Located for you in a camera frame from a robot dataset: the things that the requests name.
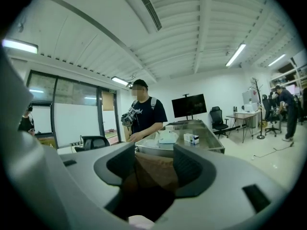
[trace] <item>man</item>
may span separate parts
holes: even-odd
[[[33,121],[33,118],[29,117],[32,110],[33,110],[33,107],[30,104],[20,121],[18,130],[29,132],[32,136],[34,136],[35,135],[34,121]]]
[[[129,141],[137,142],[161,129],[167,118],[159,100],[152,104],[152,97],[148,95],[148,86],[144,80],[138,79],[133,83],[132,95],[137,97],[137,102],[131,105],[137,112]]]
[[[293,95],[287,89],[282,88],[279,85],[277,85],[275,89],[276,92],[279,94],[280,101],[278,113],[280,114],[280,112],[283,110],[283,102],[285,103],[284,106],[288,111],[287,134],[285,135],[285,138],[283,138],[283,140],[292,141],[297,124],[297,106],[294,101]]]

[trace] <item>black t-shirt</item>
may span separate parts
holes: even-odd
[[[140,132],[152,126],[154,123],[167,122],[164,107],[161,101],[157,100],[154,109],[151,106],[151,97],[144,103],[137,102],[133,108],[140,110],[141,113],[136,114],[136,120],[132,124],[133,134]]]
[[[32,120],[32,123],[30,122],[29,117],[22,117],[18,130],[23,130],[28,132],[30,129],[34,128],[34,122]]]
[[[286,89],[280,93],[279,101],[287,103],[290,108],[295,104],[293,95]]]

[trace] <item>fluorescent light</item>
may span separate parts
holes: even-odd
[[[245,48],[246,44],[240,44],[240,46],[236,49],[234,55],[230,58],[230,60],[226,63],[226,66],[229,67],[234,60],[238,57],[238,55],[242,52],[242,50]]]
[[[282,56],[278,57],[275,61],[273,61],[271,64],[268,65],[268,67],[270,67],[271,65],[273,65],[274,63],[276,63],[277,61],[279,61],[282,57],[284,57],[286,54],[283,54]]]
[[[37,54],[37,47],[32,46],[27,43],[15,42],[12,40],[4,39],[2,41],[2,46],[9,47],[9,48],[16,48],[16,49],[20,49],[20,50],[24,50],[24,51],[28,51],[28,52]]]
[[[124,81],[123,79],[120,79],[120,78],[118,78],[118,77],[112,77],[111,80],[113,80],[113,81],[115,81],[115,82],[118,82],[118,83],[121,83],[121,84],[123,84],[123,85],[125,85],[125,86],[128,84],[127,81]]]
[[[44,93],[44,91],[41,90],[29,90],[30,92],[35,92],[35,93]]]

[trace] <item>tv monitor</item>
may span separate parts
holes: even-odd
[[[206,113],[206,103],[203,94],[172,100],[175,117],[184,117]]]

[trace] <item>white floor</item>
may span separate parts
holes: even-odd
[[[271,132],[263,140],[257,139],[256,136],[252,139],[248,132],[244,143],[242,143],[242,132],[242,129],[239,132],[232,131],[229,138],[220,136],[220,142],[225,147],[225,155],[250,162],[274,179],[285,190],[290,191],[306,160],[307,122],[303,125],[297,124],[294,146],[284,150],[280,149],[290,145],[289,142],[282,141],[286,134],[286,123],[282,123],[282,134],[277,132],[277,137],[274,137]]]

